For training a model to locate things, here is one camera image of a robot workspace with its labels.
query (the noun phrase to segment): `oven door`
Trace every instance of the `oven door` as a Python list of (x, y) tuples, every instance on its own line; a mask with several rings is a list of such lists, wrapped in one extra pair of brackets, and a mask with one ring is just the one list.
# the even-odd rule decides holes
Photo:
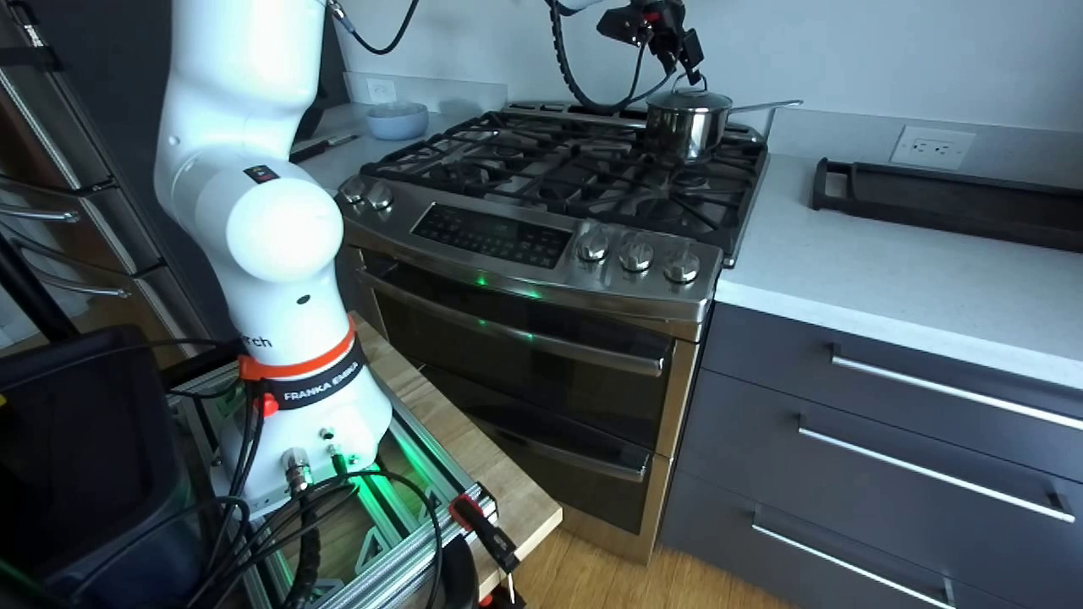
[(640, 533), (674, 340), (382, 254), (356, 280), (374, 324), (548, 495)]

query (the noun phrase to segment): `wall outlet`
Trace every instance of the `wall outlet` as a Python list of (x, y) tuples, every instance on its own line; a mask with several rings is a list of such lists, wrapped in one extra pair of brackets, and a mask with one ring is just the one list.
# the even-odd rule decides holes
[(891, 162), (958, 171), (967, 158), (971, 144), (974, 144), (974, 132), (907, 124), (902, 144), (895, 146)]

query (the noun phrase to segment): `metal pot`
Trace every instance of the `metal pot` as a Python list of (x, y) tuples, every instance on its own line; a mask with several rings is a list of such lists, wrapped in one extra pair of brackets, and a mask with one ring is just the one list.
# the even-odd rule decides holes
[(735, 113), (800, 105), (800, 100), (735, 105), (729, 96), (674, 89), (648, 103), (648, 146), (668, 158), (695, 162), (722, 144)]

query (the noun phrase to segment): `gray cabinet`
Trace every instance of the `gray cabinet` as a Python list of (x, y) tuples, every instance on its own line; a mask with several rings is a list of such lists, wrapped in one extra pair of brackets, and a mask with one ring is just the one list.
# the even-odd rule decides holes
[(1079, 606), (1079, 418), (1069, 389), (717, 307), (663, 542), (800, 606)]

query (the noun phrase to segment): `gas stove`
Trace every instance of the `gas stove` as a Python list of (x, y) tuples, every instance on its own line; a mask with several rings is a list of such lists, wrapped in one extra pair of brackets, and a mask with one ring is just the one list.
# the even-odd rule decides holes
[(369, 162), (340, 201), (359, 251), (574, 307), (701, 320), (763, 162), (750, 129), (678, 162), (651, 153), (645, 114), (528, 105)]

